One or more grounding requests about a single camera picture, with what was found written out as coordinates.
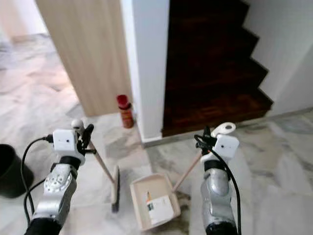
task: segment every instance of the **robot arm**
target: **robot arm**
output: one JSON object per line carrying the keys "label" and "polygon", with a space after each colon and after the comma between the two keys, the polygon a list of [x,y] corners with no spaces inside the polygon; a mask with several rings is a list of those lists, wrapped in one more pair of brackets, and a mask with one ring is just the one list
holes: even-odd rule
{"label": "robot arm", "polygon": [[61,157],[44,182],[44,194],[31,217],[26,235],[57,235],[67,218],[70,201],[76,190],[77,170],[85,162],[85,154],[93,126],[86,130],[56,130],[53,148]]}
{"label": "robot arm", "polygon": [[230,175],[224,164],[213,154],[217,153],[227,164],[239,146],[237,138],[226,134],[235,129],[233,123],[223,123],[212,134],[204,130],[203,136],[195,136],[197,147],[202,149],[204,182],[201,185],[202,217],[207,235],[237,235],[236,223],[230,205]]}

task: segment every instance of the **staircase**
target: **staircase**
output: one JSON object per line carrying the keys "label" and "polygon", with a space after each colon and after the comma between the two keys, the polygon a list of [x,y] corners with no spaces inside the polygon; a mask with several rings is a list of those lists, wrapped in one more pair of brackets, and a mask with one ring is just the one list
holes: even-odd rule
{"label": "staircase", "polygon": [[268,70],[253,60],[258,37],[242,28],[239,0],[171,0],[163,136],[258,118],[272,101]]}

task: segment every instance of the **dustpan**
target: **dustpan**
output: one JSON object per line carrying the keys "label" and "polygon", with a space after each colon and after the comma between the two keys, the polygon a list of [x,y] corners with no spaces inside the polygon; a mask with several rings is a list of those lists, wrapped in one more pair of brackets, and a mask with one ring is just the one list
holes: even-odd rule
{"label": "dustpan", "polygon": [[[142,231],[157,227],[180,215],[180,207],[167,175],[156,173],[133,181],[130,185],[138,226]],[[147,207],[147,192],[151,200],[168,195],[173,208],[171,218],[152,224]]]}

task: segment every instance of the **wooden door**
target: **wooden door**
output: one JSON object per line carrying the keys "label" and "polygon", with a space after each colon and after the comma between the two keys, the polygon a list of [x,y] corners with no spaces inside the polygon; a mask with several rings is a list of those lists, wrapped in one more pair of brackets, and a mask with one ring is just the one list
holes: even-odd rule
{"label": "wooden door", "polygon": [[36,2],[86,115],[118,111],[131,96],[120,1]]}

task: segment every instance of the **black cable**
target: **black cable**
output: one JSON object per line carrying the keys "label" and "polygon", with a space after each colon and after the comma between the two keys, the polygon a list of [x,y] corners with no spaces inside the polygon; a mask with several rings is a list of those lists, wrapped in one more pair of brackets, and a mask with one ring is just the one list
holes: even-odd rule
{"label": "black cable", "polygon": [[210,149],[210,151],[223,163],[224,167],[226,168],[226,171],[230,175],[231,181],[234,184],[235,191],[236,191],[236,197],[237,197],[237,220],[238,220],[238,235],[241,235],[241,205],[240,205],[240,194],[239,194],[239,189],[237,186],[237,182],[235,180],[235,177],[231,170],[229,169],[228,165],[226,162],[218,155],[214,150]]}
{"label": "black cable", "polygon": [[[24,151],[24,154],[23,154],[23,157],[22,157],[22,161],[21,161],[21,178],[22,178],[22,181],[23,181],[23,185],[24,185],[24,188],[26,190],[26,195],[29,197],[29,203],[30,203],[30,209],[31,209],[31,213],[34,213],[35,209],[34,209],[34,202],[33,202],[33,199],[29,193],[29,188],[27,186],[27,183],[26,183],[26,180],[24,178],[24,165],[25,165],[25,158],[26,158],[26,155],[27,155],[27,152],[29,150],[29,148],[31,147],[31,145],[37,141],[43,141],[43,140],[46,140],[46,137],[41,137],[41,138],[38,138],[38,139],[35,139],[34,141],[32,141],[26,148],[26,150]],[[26,219],[27,219],[27,222],[29,223],[29,214],[28,214],[28,211],[27,211],[27,207],[26,207],[26,204],[24,205],[24,212],[25,212],[25,215],[26,215]]]}
{"label": "black cable", "polygon": [[[35,187],[37,187],[38,185],[40,185],[40,184],[43,183],[44,181],[45,181],[45,179],[39,181],[37,184],[35,184],[33,187],[31,187],[31,188],[29,189],[29,195],[31,195],[30,193],[32,192],[32,190],[33,190]],[[28,210],[27,210],[27,205],[26,205],[26,203],[27,203],[27,198],[28,198],[28,197],[27,197],[27,194],[26,194],[25,197],[24,197],[23,205],[24,205],[25,215],[26,215],[26,218],[27,218],[27,223],[28,223],[28,225],[29,225],[29,223],[30,223],[30,218],[29,218],[29,214],[28,214]]]}

